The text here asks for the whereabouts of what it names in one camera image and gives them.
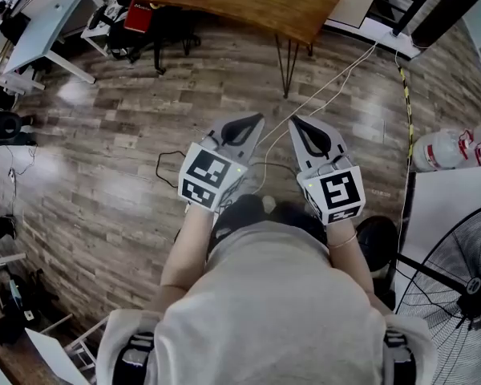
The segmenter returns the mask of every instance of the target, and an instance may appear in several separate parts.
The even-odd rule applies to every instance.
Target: office chair
[[[0,31],[6,39],[16,46],[29,22],[30,18],[23,13],[18,13],[14,17],[5,18],[0,25]]]
[[[21,132],[22,127],[32,125],[34,117],[20,117],[10,111],[0,111],[0,145],[36,145],[32,136]]]
[[[130,6],[131,0],[116,0],[121,6]],[[112,25],[109,18],[105,19],[105,9],[100,8],[96,16],[91,20],[92,25],[97,26],[100,21],[111,25],[107,45],[109,48],[123,49],[133,47],[127,58],[134,63],[139,57],[141,50],[148,44],[153,43],[155,69],[163,75],[165,69],[160,66],[160,49],[164,40],[171,43],[181,41],[185,55],[189,54],[191,43],[195,46],[201,44],[201,40],[194,34],[195,14],[190,10],[182,10],[179,7],[165,6],[153,10],[152,20],[148,31],[145,34],[136,31],[126,30],[121,25]]]

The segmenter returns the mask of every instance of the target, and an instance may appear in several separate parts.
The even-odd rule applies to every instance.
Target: cable
[[[411,114],[411,101],[410,101],[410,89],[406,83],[406,76],[404,75],[404,70],[398,63],[398,50],[395,51],[394,62],[399,70],[399,74],[402,78],[402,86],[404,88],[404,97],[406,101],[406,113],[408,115],[408,156],[406,158],[406,179],[404,184],[404,201],[402,203],[401,218],[399,221],[399,235],[398,235],[398,252],[401,250],[401,240],[402,240],[402,226],[404,222],[404,212],[406,209],[406,197],[408,196],[408,184],[410,179],[410,167],[413,157],[413,143],[414,143],[414,124]]]
[[[393,266],[393,268],[399,272],[404,278],[406,278],[407,280],[409,280],[411,283],[413,283],[420,292],[422,292],[424,294],[424,296],[426,296],[427,300],[430,302],[431,305],[434,305],[434,306],[437,306],[438,308],[441,308],[446,314],[448,314],[451,318],[457,318],[457,319],[463,319],[462,317],[457,317],[456,315],[452,314],[451,312],[449,312],[448,310],[446,310],[443,306],[431,301],[431,298],[427,295],[426,291],[424,291],[420,286],[417,285],[417,282],[414,281],[413,278],[410,278],[408,277],[407,275],[405,275],[404,273],[402,273],[401,271],[399,271],[398,267],[397,266]]]
[[[16,201],[16,192],[17,192],[17,186],[16,186],[16,180],[14,180],[13,197],[12,197],[12,200],[10,201],[10,214],[13,217],[14,217],[14,202]]]
[[[159,154],[159,159],[157,160],[157,165],[156,165],[156,168],[155,168],[155,175],[156,175],[157,177],[159,177],[162,181],[167,182],[172,188],[178,188],[178,185],[173,185],[173,184],[171,184],[171,182],[169,182],[169,180],[166,180],[165,178],[163,178],[162,176],[159,175],[160,157],[162,157],[162,156],[170,156],[170,155],[173,155],[173,154],[181,154],[181,155],[185,158],[185,154],[183,154],[182,151],[161,152],[161,153]]]
[[[25,171],[28,170],[30,167],[33,167],[35,164],[35,153],[38,151],[38,145],[36,144],[34,151],[32,151],[32,148],[29,148],[29,155],[32,157],[32,162],[28,164],[25,169],[21,172],[16,172],[16,176],[22,176],[25,174]]]
[[[8,145],[6,145],[6,148],[7,148],[7,151],[10,153],[10,168],[9,168],[9,170],[10,170],[10,169],[13,168],[13,166],[14,166],[14,154],[13,154],[13,152],[10,150],[10,148],[9,148]]]
[[[315,93],[313,93],[303,104],[301,104],[298,108],[296,108],[292,113],[290,113],[290,115],[288,115],[287,117],[285,117],[275,128],[273,128],[270,132],[268,132],[264,138],[262,138],[262,140],[260,140],[258,143],[257,143],[257,147],[262,144],[265,140],[267,140],[267,138],[273,134],[285,121],[287,121],[290,117],[292,117],[294,114],[296,114],[299,110],[301,110],[301,108],[303,106],[305,106],[311,99],[313,99],[317,94],[319,94],[321,91],[323,91],[325,88],[327,88],[333,81],[335,81],[336,79],[338,79],[341,75],[343,75],[346,71],[348,71],[353,65],[354,67],[356,67],[359,63],[358,61],[364,56],[366,55],[369,51],[373,50],[378,44],[379,42],[381,42],[383,40],[383,37],[381,37],[379,39],[379,41],[377,41],[369,50],[367,50],[365,53],[363,53],[360,57],[358,57],[353,63],[351,63],[348,67],[346,67],[344,70],[342,70],[340,73],[338,73],[337,75],[335,75],[335,77],[333,77],[328,83],[326,83],[324,86],[322,86],[321,88],[319,88],[317,91],[315,91]]]
[[[295,172],[294,170],[292,170],[288,165],[284,165],[284,164],[260,162],[260,163],[252,163],[252,164],[250,164],[250,165],[251,165],[251,166],[253,166],[253,165],[273,165],[274,167],[286,168],[286,169],[288,169],[288,170],[293,174],[293,176],[297,176],[297,172]]]
[[[433,46],[433,44],[431,44],[431,46],[429,46],[429,47],[420,47],[420,46],[417,46],[416,44],[414,44],[413,42],[411,43],[411,45],[413,47],[420,48],[421,50],[427,50],[427,49],[431,48],[431,46]]]
[[[336,77],[334,77],[333,79],[331,79],[325,86],[323,86],[319,91],[317,91],[312,97],[308,98],[301,106],[299,106],[296,110],[294,110],[288,117],[286,117],[283,121],[281,121],[281,123],[279,123],[273,130],[271,130],[271,132],[269,132],[269,134],[267,136],[265,136],[261,141],[258,142],[258,144],[260,144],[262,141],[264,141],[268,136],[270,136],[275,130],[277,130],[286,120],[288,120],[290,117],[292,117],[302,106],[304,106],[306,103],[308,103],[317,93],[319,93],[320,91],[322,91],[324,88],[326,88],[331,82],[333,82],[335,79],[337,79],[338,77],[340,77],[344,72],[346,72],[347,70],[349,70],[347,76],[346,76],[346,79],[344,80],[344,83],[342,83],[341,87],[340,87],[340,90],[338,91],[338,93],[336,95],[334,95],[331,99],[329,99],[324,105],[320,106],[319,108],[317,108],[316,110],[312,111],[309,116],[313,116],[316,112],[322,110],[323,108],[326,108],[332,101],[334,101],[341,93],[342,93],[342,90],[344,89],[344,86],[346,85],[347,83],[347,80],[349,79],[349,77],[351,76],[351,71],[353,71],[353,69],[355,67],[357,67],[360,63],[364,62],[365,60],[367,60],[370,55],[372,55],[372,53],[374,52],[374,50],[376,49],[376,46],[378,45],[379,42],[376,42],[369,50],[367,50],[365,53],[363,53],[363,55],[361,57],[359,57],[354,63],[352,63],[350,66],[348,66],[344,71],[342,71],[340,74],[338,74]],[[269,156],[269,153],[271,152],[271,150],[273,149],[273,147],[276,145],[276,143],[285,135],[289,132],[289,130],[285,130],[278,138],[276,138],[274,140],[274,142],[271,144],[271,146],[269,147],[269,149],[267,150],[267,152],[265,153],[265,158],[264,158],[264,162],[266,164],[266,166],[264,167],[264,178],[262,179],[262,182],[261,184],[258,186],[258,188],[252,192],[252,194],[256,194],[258,193],[262,187],[264,187],[264,184],[265,184],[265,179],[267,178],[267,165],[268,165],[268,162],[267,162],[267,159],[268,159],[268,156]]]

